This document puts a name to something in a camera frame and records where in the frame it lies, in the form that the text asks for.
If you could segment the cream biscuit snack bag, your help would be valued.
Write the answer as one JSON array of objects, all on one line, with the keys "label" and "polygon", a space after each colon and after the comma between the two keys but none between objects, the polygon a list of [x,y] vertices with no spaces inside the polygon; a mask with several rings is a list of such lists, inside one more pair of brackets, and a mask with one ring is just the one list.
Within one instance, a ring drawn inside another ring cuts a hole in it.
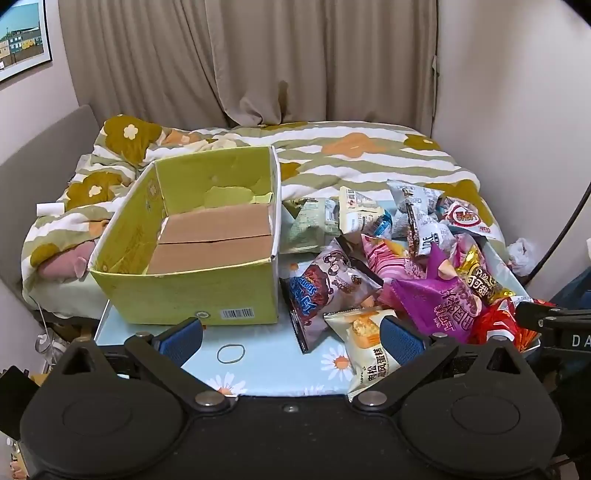
[{"label": "cream biscuit snack bag", "polygon": [[391,309],[354,309],[325,314],[325,323],[345,343],[353,368],[349,381],[349,401],[401,367],[383,345],[381,323],[396,313]]}]

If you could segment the pink striped snack bag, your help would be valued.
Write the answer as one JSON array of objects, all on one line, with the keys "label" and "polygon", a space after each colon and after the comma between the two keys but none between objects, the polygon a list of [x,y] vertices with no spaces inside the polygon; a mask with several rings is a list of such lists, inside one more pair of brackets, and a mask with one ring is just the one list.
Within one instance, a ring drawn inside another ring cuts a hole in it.
[{"label": "pink striped snack bag", "polygon": [[425,271],[398,241],[363,234],[362,247],[368,266],[385,282],[424,279]]}]

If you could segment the white grey snack bag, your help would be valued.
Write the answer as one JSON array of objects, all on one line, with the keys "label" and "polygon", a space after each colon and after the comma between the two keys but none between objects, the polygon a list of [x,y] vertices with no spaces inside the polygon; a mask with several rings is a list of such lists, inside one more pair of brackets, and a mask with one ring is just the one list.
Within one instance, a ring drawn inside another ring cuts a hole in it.
[{"label": "white grey snack bag", "polygon": [[408,217],[407,240],[411,254],[427,257],[433,245],[450,253],[456,238],[437,214],[443,192],[402,181],[389,181],[387,185],[398,210]]}]

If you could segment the red circle snack bag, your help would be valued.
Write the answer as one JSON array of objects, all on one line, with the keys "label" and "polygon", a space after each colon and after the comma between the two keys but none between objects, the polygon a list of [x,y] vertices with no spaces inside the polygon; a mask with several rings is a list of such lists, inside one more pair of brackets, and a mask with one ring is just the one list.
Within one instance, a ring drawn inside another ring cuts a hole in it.
[{"label": "red circle snack bag", "polygon": [[469,202],[444,196],[438,200],[436,211],[438,218],[451,229],[473,236],[499,239],[500,230],[497,226],[486,224],[476,207]]}]

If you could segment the white red-logo snack bag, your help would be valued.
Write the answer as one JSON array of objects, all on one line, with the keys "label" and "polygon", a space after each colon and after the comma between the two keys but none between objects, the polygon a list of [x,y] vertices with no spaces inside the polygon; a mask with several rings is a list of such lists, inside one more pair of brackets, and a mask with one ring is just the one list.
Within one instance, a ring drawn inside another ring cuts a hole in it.
[{"label": "white red-logo snack bag", "polygon": [[339,188],[339,230],[353,244],[362,235],[391,240],[393,217],[376,201],[349,187]]}]

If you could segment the rubber band loop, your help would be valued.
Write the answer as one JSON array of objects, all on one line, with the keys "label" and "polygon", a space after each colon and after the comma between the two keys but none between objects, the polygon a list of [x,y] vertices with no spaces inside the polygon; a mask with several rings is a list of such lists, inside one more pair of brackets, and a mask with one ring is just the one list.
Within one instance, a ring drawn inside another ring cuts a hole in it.
[{"label": "rubber band loop", "polygon": [[216,360],[222,365],[231,365],[242,361],[245,358],[245,345],[239,343],[228,343],[221,345],[216,352]]}]

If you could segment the purple snack bag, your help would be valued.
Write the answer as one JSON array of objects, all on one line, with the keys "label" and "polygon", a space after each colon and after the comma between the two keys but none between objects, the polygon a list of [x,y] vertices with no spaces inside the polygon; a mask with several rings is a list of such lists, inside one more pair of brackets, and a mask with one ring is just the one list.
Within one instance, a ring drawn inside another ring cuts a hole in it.
[{"label": "purple snack bag", "polygon": [[484,307],[436,244],[431,246],[425,278],[395,279],[389,290],[421,333],[443,333],[461,343],[468,342]]}]

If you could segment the red orange snack bag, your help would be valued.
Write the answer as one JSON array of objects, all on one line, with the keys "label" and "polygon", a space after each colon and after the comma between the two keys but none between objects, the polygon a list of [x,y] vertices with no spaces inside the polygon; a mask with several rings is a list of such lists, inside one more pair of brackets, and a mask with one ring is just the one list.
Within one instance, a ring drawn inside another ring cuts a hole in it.
[{"label": "red orange snack bag", "polygon": [[521,303],[552,306],[552,303],[525,296],[503,297],[487,307],[473,322],[465,344],[483,345],[493,336],[502,336],[512,342],[519,352],[524,352],[538,337],[536,331],[519,326],[516,309]]}]

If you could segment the crumpled white tissue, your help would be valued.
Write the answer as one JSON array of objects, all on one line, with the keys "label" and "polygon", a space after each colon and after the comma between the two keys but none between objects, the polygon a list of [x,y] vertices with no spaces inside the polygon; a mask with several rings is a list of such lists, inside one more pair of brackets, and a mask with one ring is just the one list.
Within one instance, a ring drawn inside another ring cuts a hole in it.
[{"label": "crumpled white tissue", "polygon": [[509,268],[517,277],[528,276],[537,265],[535,248],[525,238],[519,238],[507,247]]}]

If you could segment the brown chocolate snack bag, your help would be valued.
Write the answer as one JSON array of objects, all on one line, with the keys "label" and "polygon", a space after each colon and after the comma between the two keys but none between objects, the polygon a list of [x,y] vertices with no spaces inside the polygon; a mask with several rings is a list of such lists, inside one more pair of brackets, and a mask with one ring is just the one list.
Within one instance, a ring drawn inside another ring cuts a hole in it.
[{"label": "brown chocolate snack bag", "polygon": [[304,272],[280,279],[294,334],[307,354],[328,329],[325,315],[355,309],[377,293],[383,280],[353,256],[345,237],[325,246]]}]

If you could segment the gold snack bag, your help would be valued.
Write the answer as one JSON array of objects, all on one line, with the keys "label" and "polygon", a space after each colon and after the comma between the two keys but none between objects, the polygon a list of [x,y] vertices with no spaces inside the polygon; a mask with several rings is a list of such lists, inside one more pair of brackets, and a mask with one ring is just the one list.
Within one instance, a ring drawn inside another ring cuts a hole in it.
[{"label": "gold snack bag", "polygon": [[491,306],[503,298],[514,295],[512,290],[500,284],[488,271],[486,263],[482,261],[480,249],[477,245],[468,250],[457,272],[486,306]]}]

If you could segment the green cardboard box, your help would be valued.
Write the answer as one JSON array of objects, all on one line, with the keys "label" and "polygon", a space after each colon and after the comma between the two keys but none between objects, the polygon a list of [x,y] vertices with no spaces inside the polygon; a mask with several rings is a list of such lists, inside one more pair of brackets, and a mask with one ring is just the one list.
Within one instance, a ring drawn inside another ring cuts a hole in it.
[{"label": "green cardboard box", "polygon": [[273,148],[163,158],[124,197],[89,271],[130,324],[274,324],[280,226]]}]

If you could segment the pink pillow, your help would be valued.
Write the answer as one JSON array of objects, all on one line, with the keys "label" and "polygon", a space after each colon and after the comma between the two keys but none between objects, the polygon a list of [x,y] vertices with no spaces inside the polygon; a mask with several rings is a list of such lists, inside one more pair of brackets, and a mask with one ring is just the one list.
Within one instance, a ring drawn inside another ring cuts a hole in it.
[{"label": "pink pillow", "polygon": [[38,268],[41,278],[49,281],[81,279],[87,271],[94,241],[83,242],[43,262]]}]

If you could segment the white paper roll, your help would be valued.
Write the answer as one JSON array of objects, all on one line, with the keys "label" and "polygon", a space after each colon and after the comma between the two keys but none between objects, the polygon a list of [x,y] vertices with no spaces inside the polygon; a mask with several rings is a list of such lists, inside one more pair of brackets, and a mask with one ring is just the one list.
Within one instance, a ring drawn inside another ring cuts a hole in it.
[{"label": "white paper roll", "polygon": [[52,216],[59,217],[65,212],[65,206],[62,202],[38,203],[36,205],[36,215],[38,217]]}]

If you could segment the beige curtain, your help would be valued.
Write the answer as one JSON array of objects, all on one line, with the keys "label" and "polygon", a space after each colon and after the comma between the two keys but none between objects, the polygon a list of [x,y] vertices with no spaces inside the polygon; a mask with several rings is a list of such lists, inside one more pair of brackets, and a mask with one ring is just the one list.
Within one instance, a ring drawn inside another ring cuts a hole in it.
[{"label": "beige curtain", "polygon": [[58,9],[77,99],[99,120],[432,129],[434,1],[62,1]]}]

